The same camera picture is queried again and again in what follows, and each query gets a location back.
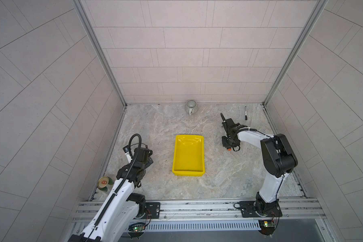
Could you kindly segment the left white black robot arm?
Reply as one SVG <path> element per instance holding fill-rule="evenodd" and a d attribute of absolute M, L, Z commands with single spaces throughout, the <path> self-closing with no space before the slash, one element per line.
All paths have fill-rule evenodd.
<path fill-rule="evenodd" d="M 142 145 L 142 138 L 134 134 L 126 146 L 131 156 L 129 164 L 118 171 L 112 191 L 95 217 L 79 235 L 71 235 L 70 242 L 117 242 L 130 222 L 145 215 L 145 196 L 134 193 L 150 166 L 153 151 Z"/>

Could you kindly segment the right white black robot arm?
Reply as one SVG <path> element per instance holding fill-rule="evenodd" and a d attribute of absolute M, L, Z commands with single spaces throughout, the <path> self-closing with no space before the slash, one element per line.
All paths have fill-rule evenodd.
<path fill-rule="evenodd" d="M 226 119 L 223 114 L 222 126 L 225 136 L 222 137 L 224 148 L 232 151 L 241 148 L 241 143 L 249 143 L 262 152 L 263 164 L 267 170 L 263 185 L 256 194 L 256 200 L 241 201 L 234 205 L 242 213 L 242 217 L 281 217 L 278 193 L 283 182 L 298 165 L 293 149 L 283 134 L 266 135 L 257 129 L 250 128 L 232 119 Z"/>

